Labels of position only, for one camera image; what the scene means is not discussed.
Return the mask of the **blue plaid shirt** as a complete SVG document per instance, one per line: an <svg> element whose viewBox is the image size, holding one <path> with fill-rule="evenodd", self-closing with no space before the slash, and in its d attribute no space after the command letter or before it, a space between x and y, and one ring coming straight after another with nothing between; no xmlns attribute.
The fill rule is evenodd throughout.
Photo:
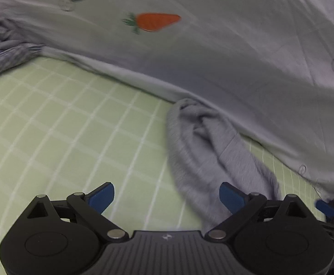
<svg viewBox="0 0 334 275"><path fill-rule="evenodd" d="M30 41L12 21L0 17L0 74L39 56L43 46Z"/></svg>

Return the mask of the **grey carrot print blanket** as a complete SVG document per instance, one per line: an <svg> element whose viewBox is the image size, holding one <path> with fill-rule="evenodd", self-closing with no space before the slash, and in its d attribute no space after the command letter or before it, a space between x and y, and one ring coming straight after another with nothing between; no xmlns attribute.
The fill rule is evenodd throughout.
<svg viewBox="0 0 334 275"><path fill-rule="evenodd" d="M334 0L0 0L49 55L190 95L334 196Z"/></svg>

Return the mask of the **grey zip hoodie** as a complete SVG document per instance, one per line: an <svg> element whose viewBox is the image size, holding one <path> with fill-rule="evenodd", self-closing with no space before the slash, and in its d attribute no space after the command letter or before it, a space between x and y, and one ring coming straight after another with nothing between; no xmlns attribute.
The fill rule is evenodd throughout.
<svg viewBox="0 0 334 275"><path fill-rule="evenodd" d="M219 199L223 182L246 194L282 198L274 173L217 110L190 98L177 101L167 114L166 140L177 190L201 218L204 233L232 215Z"/></svg>

